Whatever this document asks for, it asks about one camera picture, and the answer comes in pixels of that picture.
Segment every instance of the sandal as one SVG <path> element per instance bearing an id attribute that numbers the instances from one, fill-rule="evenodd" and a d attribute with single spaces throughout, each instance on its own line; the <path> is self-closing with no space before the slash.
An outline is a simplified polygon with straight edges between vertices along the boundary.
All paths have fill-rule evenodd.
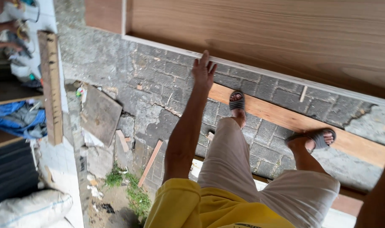
<path id="1" fill-rule="evenodd" d="M 230 98 L 233 96 L 233 95 L 236 95 L 236 94 L 240 94 L 240 96 L 242 96 L 242 98 L 240 100 L 237 100 L 237 101 L 230 101 Z M 241 93 L 241 92 L 238 92 L 238 91 L 234 91 L 230 96 L 229 96 L 229 109 L 232 111 L 233 109 L 242 109 L 244 110 L 244 94 Z"/>
<path id="2" fill-rule="evenodd" d="M 324 136 L 323 136 L 324 132 L 332 133 L 333 142 L 330 143 L 329 145 L 326 144 L 326 142 L 324 140 Z M 323 149 L 323 148 L 326 148 L 326 147 L 330 147 L 330 145 L 333 144 L 336 141 L 336 133 L 333 130 L 330 130 L 330 129 L 320 129 L 320 130 L 308 132 L 308 133 L 305 133 L 305 134 L 299 134 L 299 135 L 296 135 L 296 136 L 288 137 L 285 140 L 285 145 L 287 145 L 287 143 L 289 141 L 291 141 L 293 139 L 296 139 L 296 138 L 299 138 L 299 137 L 308 137 L 308 138 L 312 139 L 313 141 L 315 141 L 315 148 L 314 148 L 314 150 L 315 149 Z"/>

